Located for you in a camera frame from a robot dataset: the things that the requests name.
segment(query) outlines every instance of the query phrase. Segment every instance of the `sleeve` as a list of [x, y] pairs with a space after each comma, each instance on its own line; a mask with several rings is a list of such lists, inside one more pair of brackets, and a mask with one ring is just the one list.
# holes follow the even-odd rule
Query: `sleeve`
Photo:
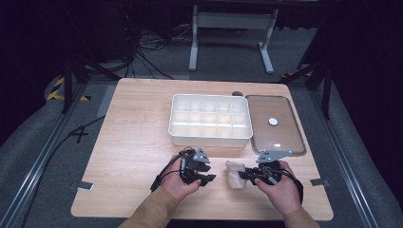
[[178, 201], [160, 186], [119, 227], [164, 228], [171, 220], [178, 204]]
[[284, 216], [285, 227], [287, 228], [312, 228], [320, 227], [316, 221], [302, 207]]

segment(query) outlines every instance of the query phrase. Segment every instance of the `person's right hand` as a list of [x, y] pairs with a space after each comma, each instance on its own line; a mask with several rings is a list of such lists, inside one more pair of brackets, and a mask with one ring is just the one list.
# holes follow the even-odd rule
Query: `person's right hand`
[[[288, 170], [294, 175], [286, 161], [279, 161], [279, 164], [282, 169]], [[260, 179], [255, 179], [255, 183], [258, 189], [269, 197], [276, 209], [284, 216], [301, 207], [297, 187], [293, 180], [287, 176], [282, 175], [281, 180], [276, 185], [268, 185]]]

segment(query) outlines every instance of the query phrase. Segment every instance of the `white storage box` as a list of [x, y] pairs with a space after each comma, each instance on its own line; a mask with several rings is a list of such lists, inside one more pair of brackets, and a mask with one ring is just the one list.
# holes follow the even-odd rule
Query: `white storage box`
[[168, 132], [176, 145], [244, 147], [253, 134], [248, 101], [240, 96], [177, 94]]

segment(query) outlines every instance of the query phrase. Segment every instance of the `yellow and black hazard tape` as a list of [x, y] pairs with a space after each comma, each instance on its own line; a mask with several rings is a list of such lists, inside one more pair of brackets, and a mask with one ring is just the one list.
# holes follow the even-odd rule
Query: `yellow and black hazard tape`
[[[50, 93], [48, 95], [48, 100], [61, 100], [61, 101], [63, 101], [65, 99], [65, 96], [57, 94], [57, 92], [59, 91], [60, 86], [62, 86], [64, 81], [65, 81], [65, 77], [60, 76], [59, 80], [57, 80], [57, 82], [53, 86], [53, 89], [50, 91]], [[82, 102], [88, 102], [90, 100], [91, 100], [91, 96], [83, 96], [80, 99], [80, 101], [82, 101]]]

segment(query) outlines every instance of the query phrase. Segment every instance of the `person's right arm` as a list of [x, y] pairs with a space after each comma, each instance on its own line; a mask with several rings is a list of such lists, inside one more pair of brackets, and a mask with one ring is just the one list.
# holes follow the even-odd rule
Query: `person's right arm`
[[[280, 167], [294, 175], [290, 166], [285, 161], [280, 161]], [[281, 176], [276, 185], [268, 185], [260, 179], [255, 179], [258, 189], [265, 193], [275, 208], [282, 213], [287, 228], [319, 227], [316, 221], [306, 212], [299, 200], [299, 194], [294, 182]]]

